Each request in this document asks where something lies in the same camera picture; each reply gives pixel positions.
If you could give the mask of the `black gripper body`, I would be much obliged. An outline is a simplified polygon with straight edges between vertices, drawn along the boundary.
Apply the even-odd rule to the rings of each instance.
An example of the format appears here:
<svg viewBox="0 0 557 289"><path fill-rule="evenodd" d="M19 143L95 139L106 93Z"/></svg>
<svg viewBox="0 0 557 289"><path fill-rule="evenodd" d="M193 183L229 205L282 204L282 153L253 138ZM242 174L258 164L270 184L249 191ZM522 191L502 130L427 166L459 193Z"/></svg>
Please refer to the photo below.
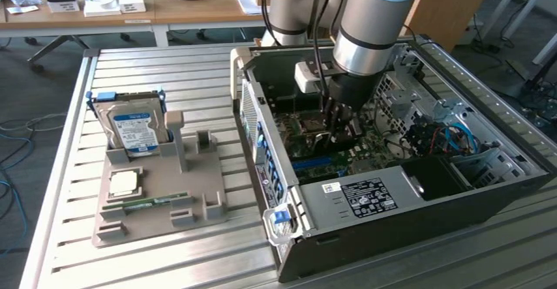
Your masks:
<svg viewBox="0 0 557 289"><path fill-rule="evenodd" d="M334 75L327 85L331 100L358 112L371 97L381 76L381 73L370 76Z"/></svg>

